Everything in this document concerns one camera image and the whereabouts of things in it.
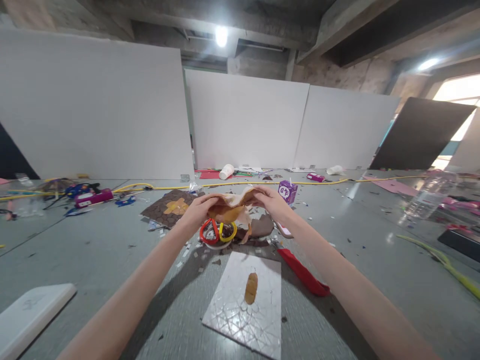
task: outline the white foam board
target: white foam board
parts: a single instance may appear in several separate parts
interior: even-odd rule
[[[202,324],[271,359],[282,354],[282,268],[278,261],[233,251]],[[255,301],[245,302],[251,273],[258,276]]]
[[[180,50],[0,29],[0,122],[41,178],[194,168]]]
[[[463,139],[458,144],[455,154],[451,157],[449,166],[460,168],[463,173],[476,173],[480,170],[480,111],[475,115]]]
[[[199,169],[292,167],[309,84],[185,70]]]
[[[0,360],[15,360],[75,295],[71,283],[35,287],[0,314]]]
[[[311,85],[294,166],[366,169],[399,102],[394,96]]]

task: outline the concrete ceiling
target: concrete ceiling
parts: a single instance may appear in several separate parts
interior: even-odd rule
[[[199,57],[232,58],[245,44],[298,50],[299,65],[327,58],[350,67],[372,57],[399,62],[438,55],[442,66],[480,56],[480,0],[1,2],[20,27],[35,28],[25,21],[38,8],[32,4],[43,4],[43,15],[53,19],[51,31],[176,47]],[[218,25],[228,27],[225,48],[196,36],[211,38]]]

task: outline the hand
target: hand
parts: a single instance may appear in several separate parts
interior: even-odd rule
[[[211,197],[207,199],[206,195],[197,197],[195,200],[193,200],[180,220],[178,220],[177,224],[187,226],[191,228],[193,232],[196,232],[207,220],[207,212],[209,211],[210,207],[215,205],[218,200],[218,197]]]
[[[257,202],[253,205],[266,209],[273,220],[286,226],[288,219],[295,213],[285,202],[284,198],[277,191],[267,186],[255,185],[254,188],[261,190],[265,195],[260,192],[254,193],[253,196],[257,199]]]

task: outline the white tile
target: white tile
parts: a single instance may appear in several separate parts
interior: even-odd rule
[[[258,276],[258,288],[254,303],[248,305],[244,297],[251,273]],[[202,323],[256,352],[280,359],[281,318],[281,263],[232,252]]]

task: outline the yellow hose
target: yellow hose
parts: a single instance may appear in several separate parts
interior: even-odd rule
[[[397,177],[388,177],[388,178],[378,178],[378,179],[365,179],[365,180],[352,180],[356,183],[366,183],[366,182],[377,182],[377,181],[385,181],[385,180],[395,180],[395,179],[408,179],[408,178],[426,178],[426,175],[416,175],[416,176],[397,176]],[[292,181],[292,184],[296,185],[335,185],[335,184],[341,184],[344,182],[350,181],[349,179],[343,179],[339,181],[333,181],[333,182],[297,182],[297,181]],[[222,182],[222,183],[217,183],[217,184],[207,184],[207,185],[202,185],[204,188],[207,187],[218,187],[218,186],[227,186],[227,185],[248,185],[248,184],[259,184],[259,185],[275,185],[275,184],[280,184],[279,181],[240,181],[240,182]],[[131,191],[138,191],[138,189],[135,189],[134,187],[137,186],[143,186],[143,187],[150,187],[153,190],[181,190],[181,189],[189,189],[190,186],[170,186],[170,187],[154,187],[153,185],[145,182],[139,182],[135,184],[130,184],[130,185],[125,185],[121,188],[118,188],[113,191],[114,194],[117,193],[127,193]],[[9,190],[12,192],[25,192],[25,190]],[[35,196],[46,196],[46,195],[55,195],[54,192],[38,192],[36,194],[32,195],[15,195],[15,196],[7,196],[7,197],[0,197],[0,202],[1,201],[8,201],[8,200],[15,200],[15,199],[22,199],[22,198],[30,198],[30,197],[35,197]]]
[[[424,248],[427,250],[430,254],[435,256],[440,263],[443,265],[443,267],[448,270],[450,274],[453,275],[455,279],[457,279],[468,291],[470,291],[478,300],[480,300],[480,289],[476,287],[472,281],[463,275],[461,272],[459,272],[457,269],[455,269],[452,266],[452,263],[450,262],[449,258],[441,251],[427,245],[426,243],[423,243],[421,241],[415,240],[414,238],[408,237],[408,236],[403,236],[403,235],[397,235],[397,238],[407,240],[411,243],[414,243],[415,245],[418,245],[421,248]]]

